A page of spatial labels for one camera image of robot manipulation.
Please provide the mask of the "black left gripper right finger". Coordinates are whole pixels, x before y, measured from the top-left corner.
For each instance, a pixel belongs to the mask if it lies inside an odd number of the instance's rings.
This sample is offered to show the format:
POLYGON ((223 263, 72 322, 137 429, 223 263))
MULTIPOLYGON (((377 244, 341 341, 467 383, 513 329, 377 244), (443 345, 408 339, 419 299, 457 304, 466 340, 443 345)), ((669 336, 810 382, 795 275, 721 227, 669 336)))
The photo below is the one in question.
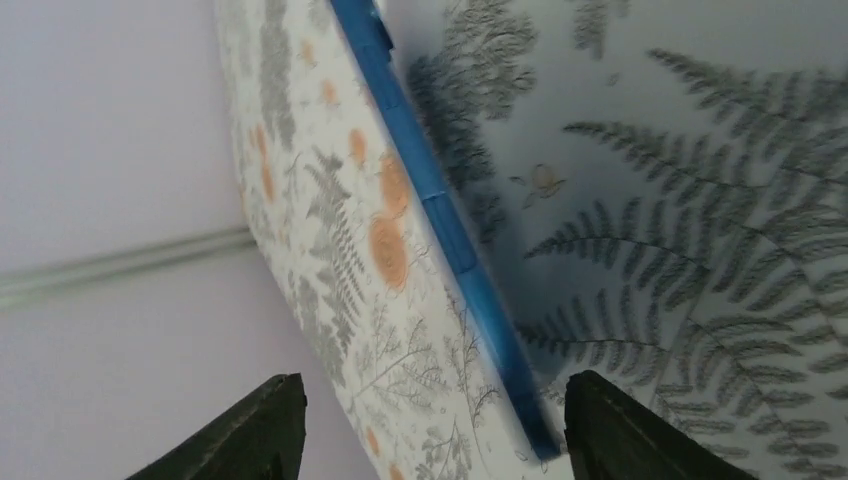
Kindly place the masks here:
POLYGON ((565 437, 576 480, 750 479, 587 370, 568 379, 565 437))

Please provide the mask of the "blue phone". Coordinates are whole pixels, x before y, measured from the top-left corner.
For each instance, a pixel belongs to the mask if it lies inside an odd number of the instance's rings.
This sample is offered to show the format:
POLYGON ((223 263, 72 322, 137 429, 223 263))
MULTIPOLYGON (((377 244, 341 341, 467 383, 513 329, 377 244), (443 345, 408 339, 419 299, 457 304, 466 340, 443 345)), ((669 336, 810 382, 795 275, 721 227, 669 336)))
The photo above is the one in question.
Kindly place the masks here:
POLYGON ((379 477, 568 477, 377 5, 215 14, 250 230, 379 477))

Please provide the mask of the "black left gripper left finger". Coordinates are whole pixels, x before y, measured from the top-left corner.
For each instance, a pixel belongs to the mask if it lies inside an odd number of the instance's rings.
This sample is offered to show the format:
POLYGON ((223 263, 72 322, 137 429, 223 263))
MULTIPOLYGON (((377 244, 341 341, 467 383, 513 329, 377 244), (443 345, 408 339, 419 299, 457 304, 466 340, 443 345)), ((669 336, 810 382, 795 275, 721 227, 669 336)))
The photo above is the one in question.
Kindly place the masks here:
POLYGON ((307 397, 298 373, 270 377, 133 479, 296 479, 307 397))

